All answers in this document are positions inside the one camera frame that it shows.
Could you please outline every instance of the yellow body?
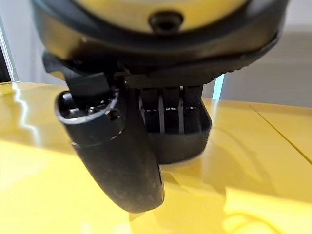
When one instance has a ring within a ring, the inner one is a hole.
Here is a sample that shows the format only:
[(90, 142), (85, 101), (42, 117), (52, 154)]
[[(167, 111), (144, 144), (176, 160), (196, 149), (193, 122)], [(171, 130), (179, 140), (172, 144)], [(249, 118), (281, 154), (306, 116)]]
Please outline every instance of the yellow body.
[(196, 29), (233, 13), (248, 0), (75, 0), (97, 17), (122, 28), (150, 33), (149, 18), (160, 11), (179, 12), (181, 31)]
[(0, 234), (312, 233), (312, 109), (205, 100), (205, 152), (162, 166), (164, 204), (130, 214), (72, 150), (63, 89), (0, 85)]

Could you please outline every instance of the yellow panel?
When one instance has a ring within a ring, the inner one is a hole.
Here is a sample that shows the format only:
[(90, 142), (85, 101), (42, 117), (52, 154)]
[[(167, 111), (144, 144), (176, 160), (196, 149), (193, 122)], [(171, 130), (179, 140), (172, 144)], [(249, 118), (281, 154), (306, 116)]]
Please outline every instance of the yellow panel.
[(205, 152), (162, 166), (164, 204), (129, 214), (71, 149), (53, 113), (62, 90), (0, 85), (1, 234), (312, 233), (312, 167), (249, 104), (207, 100)]
[(312, 164), (312, 108), (251, 103)]

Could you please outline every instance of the yellow table surface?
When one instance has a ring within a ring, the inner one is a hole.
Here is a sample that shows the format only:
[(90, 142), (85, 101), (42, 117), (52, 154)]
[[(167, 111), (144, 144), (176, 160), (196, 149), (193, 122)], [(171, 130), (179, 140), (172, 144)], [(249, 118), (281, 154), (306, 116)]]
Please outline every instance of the yellow table surface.
[(205, 100), (206, 150), (162, 166), (164, 204), (130, 214), (72, 150), (63, 89), (0, 85), (0, 234), (312, 234), (312, 109)]

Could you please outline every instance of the screw hole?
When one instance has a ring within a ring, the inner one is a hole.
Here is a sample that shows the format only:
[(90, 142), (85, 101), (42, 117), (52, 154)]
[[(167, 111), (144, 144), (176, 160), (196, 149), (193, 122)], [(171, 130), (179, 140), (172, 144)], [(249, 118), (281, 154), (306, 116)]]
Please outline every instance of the screw hole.
[(177, 12), (158, 12), (150, 17), (152, 31), (158, 35), (172, 35), (180, 30), (183, 16)]

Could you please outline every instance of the white wall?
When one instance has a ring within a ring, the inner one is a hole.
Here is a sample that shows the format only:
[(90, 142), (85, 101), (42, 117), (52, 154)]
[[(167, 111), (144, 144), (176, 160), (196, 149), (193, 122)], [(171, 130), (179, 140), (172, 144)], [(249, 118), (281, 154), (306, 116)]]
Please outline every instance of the white wall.
[(29, 0), (0, 0), (0, 15), (19, 80), (64, 84), (44, 71)]
[(226, 75), (221, 99), (312, 107), (312, 0), (292, 0), (279, 44)]

